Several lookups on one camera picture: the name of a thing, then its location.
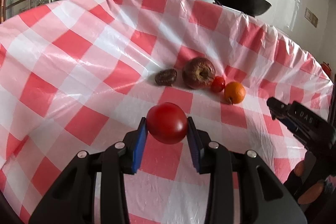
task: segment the red and white tablecloth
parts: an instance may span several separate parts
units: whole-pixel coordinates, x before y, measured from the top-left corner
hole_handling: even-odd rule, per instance
[[[0,42],[0,189],[25,223],[78,151],[122,140],[157,103],[179,105],[229,150],[256,150],[282,181],[305,150],[266,99],[328,114],[332,82],[311,54],[275,27],[198,0],[64,0],[7,20]],[[229,106],[187,89],[180,70],[195,56],[241,82],[245,100]],[[172,67],[176,85],[155,86],[153,74]],[[132,223],[204,221],[209,176],[194,170],[186,140],[149,135],[125,183]]]

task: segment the tomato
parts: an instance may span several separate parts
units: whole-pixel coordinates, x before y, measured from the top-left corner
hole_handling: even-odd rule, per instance
[[[216,76],[211,84],[211,91],[221,92],[225,88],[225,80],[221,76]]]
[[[153,106],[148,111],[146,125],[149,133],[165,144],[182,141],[188,131],[188,121],[184,111],[172,103]]]

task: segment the blue gripper pad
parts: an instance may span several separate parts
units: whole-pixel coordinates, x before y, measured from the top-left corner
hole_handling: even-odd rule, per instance
[[[137,138],[135,147],[133,149],[132,171],[134,173],[136,173],[140,167],[143,150],[145,149],[145,144],[146,144],[146,139],[147,139],[147,134],[148,134],[148,130],[146,127],[146,120],[144,118],[141,120],[137,133],[138,133],[138,138]]]
[[[200,172],[200,160],[201,160],[201,152],[199,150],[199,147],[197,145],[196,141],[196,127],[194,125],[194,122],[191,118],[188,118],[188,133],[187,133],[187,140],[190,150],[191,159],[193,161],[193,165],[197,171],[197,173]]]

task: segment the orange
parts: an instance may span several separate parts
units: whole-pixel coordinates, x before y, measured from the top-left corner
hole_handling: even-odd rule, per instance
[[[229,104],[241,103],[246,95],[245,88],[241,83],[231,82],[224,89],[224,99]]]

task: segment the checkered tablecloth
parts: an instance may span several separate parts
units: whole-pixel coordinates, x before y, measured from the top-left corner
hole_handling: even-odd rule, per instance
[[[122,140],[157,103],[179,105],[229,150],[256,150],[282,181],[305,150],[272,121],[266,99],[328,114],[332,82],[308,52],[275,27],[198,0],[64,0],[7,20],[0,42],[0,190],[25,223],[78,151]],[[229,106],[187,89],[181,69],[195,56],[241,82],[245,100]],[[155,86],[153,74],[172,67],[174,87]],[[125,183],[132,223],[204,221],[209,176],[194,170],[186,140],[149,135]]]

